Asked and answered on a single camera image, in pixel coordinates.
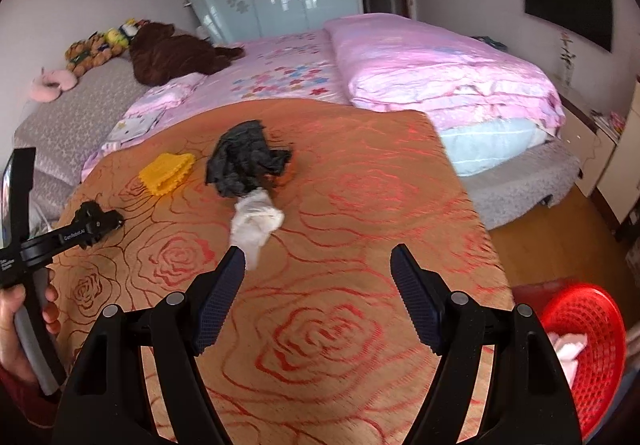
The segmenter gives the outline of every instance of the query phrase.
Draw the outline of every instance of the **yellow towel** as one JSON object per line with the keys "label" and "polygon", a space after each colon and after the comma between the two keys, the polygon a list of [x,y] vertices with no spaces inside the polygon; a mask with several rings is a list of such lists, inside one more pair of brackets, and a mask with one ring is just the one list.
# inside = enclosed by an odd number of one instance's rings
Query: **yellow towel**
{"label": "yellow towel", "polygon": [[152,163],[140,171],[138,177],[154,196],[173,192],[187,178],[196,157],[193,154],[159,155]]}

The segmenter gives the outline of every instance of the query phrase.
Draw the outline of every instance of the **red basket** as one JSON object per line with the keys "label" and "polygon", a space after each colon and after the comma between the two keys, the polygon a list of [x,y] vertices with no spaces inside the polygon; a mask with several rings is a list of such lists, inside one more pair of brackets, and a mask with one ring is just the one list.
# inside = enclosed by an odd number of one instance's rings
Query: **red basket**
{"label": "red basket", "polygon": [[622,379],[626,353],[622,316],[606,291],[575,284],[551,300],[540,321],[547,333],[587,335],[572,387],[580,430],[586,438],[607,412]]}

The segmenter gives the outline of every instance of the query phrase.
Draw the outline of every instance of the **pink bedsheet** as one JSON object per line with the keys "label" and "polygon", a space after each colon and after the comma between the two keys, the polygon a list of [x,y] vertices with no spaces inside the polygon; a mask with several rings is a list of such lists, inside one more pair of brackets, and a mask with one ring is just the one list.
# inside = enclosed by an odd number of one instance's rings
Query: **pink bedsheet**
{"label": "pink bedsheet", "polygon": [[558,92],[535,65],[443,28],[375,13],[324,24],[351,103],[413,109],[438,131],[497,118],[564,123]]}
{"label": "pink bedsheet", "polygon": [[[105,144],[84,164],[82,181],[110,152],[137,145],[176,123],[223,105],[269,98],[311,98],[332,104],[350,104],[326,31],[251,41],[244,47],[246,56],[243,59],[220,73],[206,76],[187,97],[181,97],[179,105],[173,96],[168,98],[163,92],[158,93],[158,88],[150,89],[131,106],[124,118],[142,110],[164,108],[158,123],[146,135],[120,146]],[[175,88],[172,82],[165,87],[167,91]],[[184,91],[185,87],[180,86],[180,89]]]}

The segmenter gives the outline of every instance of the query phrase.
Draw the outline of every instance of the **gray handle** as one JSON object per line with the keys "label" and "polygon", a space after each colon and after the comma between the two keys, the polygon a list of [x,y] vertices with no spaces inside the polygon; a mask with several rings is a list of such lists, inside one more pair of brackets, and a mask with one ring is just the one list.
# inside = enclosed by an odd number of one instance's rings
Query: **gray handle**
{"label": "gray handle", "polygon": [[[47,285],[49,285],[49,269],[40,268],[38,271],[35,271],[33,273],[33,284],[35,286],[36,297],[38,298],[38,304],[40,306],[38,315],[40,316],[40,319],[42,319],[42,310],[47,304],[45,290]],[[40,384],[42,392],[46,396],[53,395],[53,393],[60,388],[61,383],[56,380],[52,370],[52,367],[55,367],[55,365],[50,365],[42,352],[42,348],[36,338],[36,333],[33,329],[31,318],[26,306],[22,306],[20,310],[18,310],[18,313],[15,314],[14,323],[24,354],[27,355],[27,359],[29,359],[33,372],[38,378],[38,383]],[[48,336],[52,340],[53,345],[56,346],[55,337],[50,333],[48,333]]]}

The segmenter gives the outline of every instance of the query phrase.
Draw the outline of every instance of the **orange blanket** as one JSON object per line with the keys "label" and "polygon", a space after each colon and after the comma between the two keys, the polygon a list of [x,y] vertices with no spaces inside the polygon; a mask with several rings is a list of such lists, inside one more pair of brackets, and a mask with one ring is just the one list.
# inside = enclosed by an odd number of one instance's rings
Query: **orange blanket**
{"label": "orange blanket", "polygon": [[[205,186],[206,161],[226,130],[253,119],[272,141],[293,145],[296,165],[274,195],[282,228],[247,274],[217,343],[198,358],[212,402],[238,445],[401,443],[438,359],[418,341],[391,279],[391,249],[406,243],[423,268],[482,304],[513,303],[490,238],[418,112],[242,102],[105,158],[62,222],[87,199],[126,222],[53,266],[63,356],[71,362],[108,303],[155,305],[215,268],[234,201]],[[157,198],[137,174],[162,152],[190,152],[197,162],[187,183]],[[478,429],[490,361],[487,352],[461,437]],[[148,353],[145,370],[156,422],[172,437]]]}

